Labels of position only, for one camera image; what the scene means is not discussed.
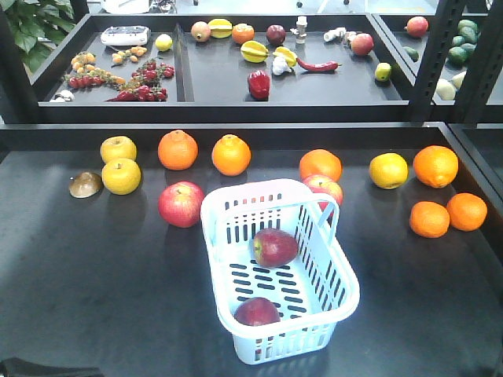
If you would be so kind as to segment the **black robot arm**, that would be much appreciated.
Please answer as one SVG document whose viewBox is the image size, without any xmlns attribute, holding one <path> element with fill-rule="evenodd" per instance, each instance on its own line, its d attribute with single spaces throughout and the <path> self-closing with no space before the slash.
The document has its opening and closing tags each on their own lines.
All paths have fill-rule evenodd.
<svg viewBox="0 0 503 377">
<path fill-rule="evenodd" d="M 1 376 L 103 376 L 99 368 L 64 368 L 31 363 L 17 357 L 1 361 Z"/>
</svg>

